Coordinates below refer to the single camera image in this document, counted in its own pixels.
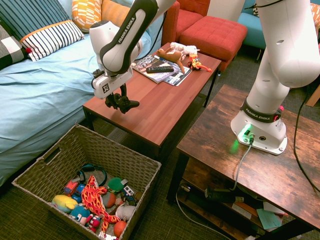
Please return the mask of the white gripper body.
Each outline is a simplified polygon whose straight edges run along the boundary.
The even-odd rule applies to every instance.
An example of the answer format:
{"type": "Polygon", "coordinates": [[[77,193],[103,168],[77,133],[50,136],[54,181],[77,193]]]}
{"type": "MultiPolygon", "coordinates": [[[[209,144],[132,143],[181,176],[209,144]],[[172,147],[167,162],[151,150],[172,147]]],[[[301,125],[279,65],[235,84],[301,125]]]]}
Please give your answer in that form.
{"type": "Polygon", "coordinates": [[[132,77],[132,67],[129,67],[125,73],[117,74],[115,76],[107,75],[104,71],[96,69],[93,72],[93,80],[91,82],[95,97],[98,99],[105,99],[132,77]]]}

